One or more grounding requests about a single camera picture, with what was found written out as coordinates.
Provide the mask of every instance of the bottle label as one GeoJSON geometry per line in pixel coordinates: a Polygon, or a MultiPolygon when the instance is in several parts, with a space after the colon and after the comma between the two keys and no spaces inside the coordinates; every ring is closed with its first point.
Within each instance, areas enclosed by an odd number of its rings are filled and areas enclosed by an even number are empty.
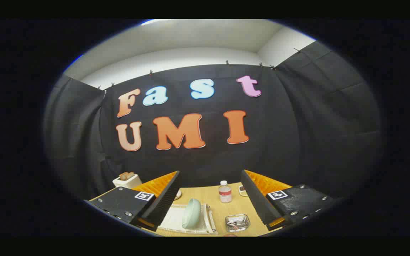
{"type": "Polygon", "coordinates": [[[219,197],[221,202],[228,203],[232,201],[232,191],[221,192],[219,191],[219,197]]]}
{"type": "Polygon", "coordinates": [[[232,191],[226,191],[226,192],[221,192],[221,191],[219,191],[219,194],[220,194],[221,196],[228,196],[228,195],[232,194],[232,191]]]}

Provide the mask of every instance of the small dish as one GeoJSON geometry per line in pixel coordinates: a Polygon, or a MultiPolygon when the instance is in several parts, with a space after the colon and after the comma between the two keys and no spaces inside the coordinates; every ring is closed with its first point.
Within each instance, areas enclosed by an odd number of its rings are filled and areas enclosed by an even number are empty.
{"type": "Polygon", "coordinates": [[[248,193],[246,192],[246,189],[243,187],[243,185],[241,185],[241,186],[238,187],[238,193],[239,193],[241,196],[248,196],[248,193]]]}
{"type": "Polygon", "coordinates": [[[175,201],[176,199],[179,199],[179,198],[181,197],[181,195],[182,195],[181,190],[178,190],[178,193],[177,193],[177,195],[175,196],[174,201],[175,201]]]}

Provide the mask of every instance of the white box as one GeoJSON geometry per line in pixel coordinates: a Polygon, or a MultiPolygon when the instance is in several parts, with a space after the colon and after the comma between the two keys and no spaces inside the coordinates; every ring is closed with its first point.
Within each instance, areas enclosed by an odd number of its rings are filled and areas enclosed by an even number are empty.
{"type": "Polygon", "coordinates": [[[120,177],[114,180],[115,187],[125,187],[125,188],[135,188],[138,185],[141,185],[142,181],[137,174],[134,174],[129,180],[120,180],[120,177]]]}

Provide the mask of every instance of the white mat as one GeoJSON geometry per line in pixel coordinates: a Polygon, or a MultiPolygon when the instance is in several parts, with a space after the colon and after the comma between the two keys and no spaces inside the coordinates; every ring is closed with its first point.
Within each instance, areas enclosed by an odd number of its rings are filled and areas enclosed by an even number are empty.
{"type": "Polygon", "coordinates": [[[200,209],[200,219],[193,229],[185,229],[181,225],[183,223],[184,210],[186,204],[172,204],[167,212],[161,225],[158,227],[163,230],[169,230],[179,233],[197,234],[197,235],[217,235],[213,215],[207,204],[202,204],[200,209]]]}

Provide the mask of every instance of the black fabric backdrop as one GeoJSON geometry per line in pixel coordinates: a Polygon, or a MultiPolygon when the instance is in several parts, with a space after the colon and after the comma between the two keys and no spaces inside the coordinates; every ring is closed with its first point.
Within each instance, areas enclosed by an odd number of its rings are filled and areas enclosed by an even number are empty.
{"type": "MultiPolygon", "coordinates": [[[[204,65],[162,71],[112,86],[104,92],[63,77],[47,105],[44,132],[47,153],[65,187],[82,199],[113,188],[112,180],[134,171],[143,182],[181,171],[183,187],[240,181],[242,169],[298,185],[305,183],[331,196],[346,196],[369,177],[382,155],[379,110],[369,86],[336,53],[315,42],[275,70],[252,65],[204,65]],[[244,94],[242,76],[256,79],[260,97],[244,94]],[[215,93],[193,99],[189,85],[214,81],[215,93]],[[145,92],[167,88],[169,99],[144,106],[145,92]],[[132,112],[117,118],[118,97],[139,88],[132,112]],[[226,142],[223,113],[246,112],[249,141],[226,142]],[[157,150],[156,117],[179,126],[184,115],[199,113],[200,149],[157,150]],[[142,146],[121,148],[115,127],[140,121],[142,146]]],[[[127,139],[133,142],[132,129],[127,139]]]]}

